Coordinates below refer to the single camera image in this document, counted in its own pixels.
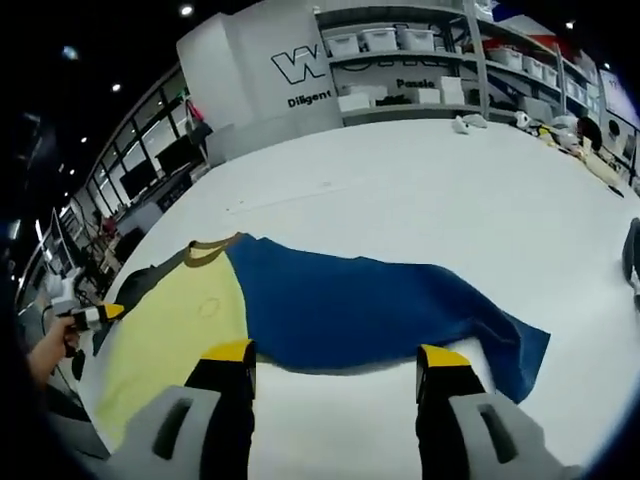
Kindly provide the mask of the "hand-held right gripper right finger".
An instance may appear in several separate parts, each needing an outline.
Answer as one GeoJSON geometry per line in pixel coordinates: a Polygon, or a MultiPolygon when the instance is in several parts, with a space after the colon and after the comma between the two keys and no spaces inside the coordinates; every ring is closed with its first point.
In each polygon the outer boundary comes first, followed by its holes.
{"type": "Polygon", "coordinates": [[[544,431],[503,394],[489,393],[469,360],[417,350],[415,431],[423,479],[578,479],[545,445],[544,431]]]}

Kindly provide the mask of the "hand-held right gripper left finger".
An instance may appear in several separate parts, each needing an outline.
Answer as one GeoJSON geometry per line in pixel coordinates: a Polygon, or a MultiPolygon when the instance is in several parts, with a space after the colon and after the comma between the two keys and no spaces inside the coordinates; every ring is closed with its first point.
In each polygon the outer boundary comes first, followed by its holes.
{"type": "Polygon", "coordinates": [[[255,342],[209,349],[184,386],[165,388],[130,419],[107,477],[246,479],[255,396],[255,342]]]}

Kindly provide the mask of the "person's left hand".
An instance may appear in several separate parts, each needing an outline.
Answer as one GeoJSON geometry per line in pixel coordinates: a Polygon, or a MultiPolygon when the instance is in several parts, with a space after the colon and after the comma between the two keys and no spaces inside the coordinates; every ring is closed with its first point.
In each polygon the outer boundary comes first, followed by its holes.
{"type": "Polygon", "coordinates": [[[75,319],[71,316],[57,317],[41,342],[44,358],[50,363],[58,363],[75,350],[79,341],[75,319]]]}

